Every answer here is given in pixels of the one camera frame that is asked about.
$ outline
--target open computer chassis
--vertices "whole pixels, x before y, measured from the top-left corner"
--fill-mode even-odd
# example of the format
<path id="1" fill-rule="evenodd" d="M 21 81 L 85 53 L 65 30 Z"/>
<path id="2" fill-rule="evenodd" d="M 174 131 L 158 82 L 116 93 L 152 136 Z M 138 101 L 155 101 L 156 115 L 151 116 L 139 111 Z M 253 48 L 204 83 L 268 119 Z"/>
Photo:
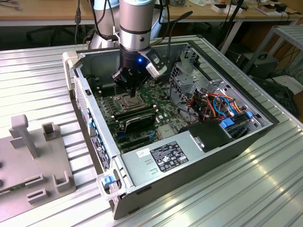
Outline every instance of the open computer chassis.
<path id="1" fill-rule="evenodd" d="M 164 55 L 167 45 L 154 48 Z M 134 98 L 111 79 L 119 66 L 118 48 L 76 55 L 70 97 L 114 219 L 237 157 L 278 124 L 194 42 L 172 43 L 167 75 L 148 80 Z M 202 64 L 218 78 L 210 78 Z M 221 111 L 212 112 L 208 103 L 209 110 L 203 107 L 205 98 Z M 102 184 L 109 176 L 113 182 Z"/>

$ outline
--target wire bundle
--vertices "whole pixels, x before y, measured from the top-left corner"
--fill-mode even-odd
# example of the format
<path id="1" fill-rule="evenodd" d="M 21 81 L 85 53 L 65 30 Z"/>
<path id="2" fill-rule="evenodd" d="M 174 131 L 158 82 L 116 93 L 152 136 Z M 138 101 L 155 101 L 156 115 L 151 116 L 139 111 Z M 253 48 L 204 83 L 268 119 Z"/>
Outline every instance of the wire bundle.
<path id="1" fill-rule="evenodd" d="M 223 99 L 223 100 L 227 103 L 228 107 L 230 108 L 231 112 L 232 112 L 234 115 L 238 115 L 238 114 L 242 113 L 242 110 L 240 110 L 240 108 L 238 107 L 236 101 L 235 101 L 233 98 L 231 98 L 231 97 L 229 97 L 229 96 L 226 96 L 226 95 L 217 94 L 217 93 L 210 93 L 210 94 L 208 94 L 208 95 L 214 97 L 214 101 L 213 101 L 213 103 L 214 103 L 214 108 L 215 108 L 215 110 L 216 110 L 218 113 L 220 113 L 220 112 L 219 112 L 219 110 L 217 109 L 217 106 L 216 106 L 216 99 L 217 99 L 217 98 Z"/>

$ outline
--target white handwritten label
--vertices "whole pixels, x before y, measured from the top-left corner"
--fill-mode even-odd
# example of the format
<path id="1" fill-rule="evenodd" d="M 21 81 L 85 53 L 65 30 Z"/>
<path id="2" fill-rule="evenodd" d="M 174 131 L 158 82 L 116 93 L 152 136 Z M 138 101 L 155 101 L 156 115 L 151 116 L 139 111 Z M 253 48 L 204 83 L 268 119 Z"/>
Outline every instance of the white handwritten label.
<path id="1" fill-rule="evenodd" d="M 137 155 L 138 155 L 139 158 L 142 158 L 142 157 L 150 155 L 150 154 L 151 153 L 150 153 L 150 149 L 149 148 L 145 148 L 143 150 L 137 151 Z"/>

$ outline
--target power supply label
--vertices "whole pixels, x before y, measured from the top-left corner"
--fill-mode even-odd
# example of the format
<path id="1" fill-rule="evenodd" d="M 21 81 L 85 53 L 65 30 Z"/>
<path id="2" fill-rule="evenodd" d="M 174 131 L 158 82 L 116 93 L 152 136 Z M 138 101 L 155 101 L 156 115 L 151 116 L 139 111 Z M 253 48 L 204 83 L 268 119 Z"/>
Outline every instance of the power supply label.
<path id="1" fill-rule="evenodd" d="M 176 141 L 151 150 L 150 152 L 161 172 L 166 172 L 188 162 L 188 158 Z"/>

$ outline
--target label sticker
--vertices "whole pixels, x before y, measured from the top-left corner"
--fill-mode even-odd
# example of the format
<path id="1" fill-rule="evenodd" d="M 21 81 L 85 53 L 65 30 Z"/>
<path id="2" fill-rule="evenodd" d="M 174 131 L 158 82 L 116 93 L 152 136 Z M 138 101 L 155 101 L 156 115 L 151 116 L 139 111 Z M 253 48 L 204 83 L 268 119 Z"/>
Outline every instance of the label sticker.
<path id="1" fill-rule="evenodd" d="M 149 148 L 145 148 L 143 150 L 139 150 L 136 152 L 139 158 L 142 158 L 144 156 L 147 156 L 150 154 L 150 149 Z"/>
<path id="2" fill-rule="evenodd" d="M 185 162 L 188 158 L 176 141 L 150 151 L 161 172 L 171 170 Z"/>

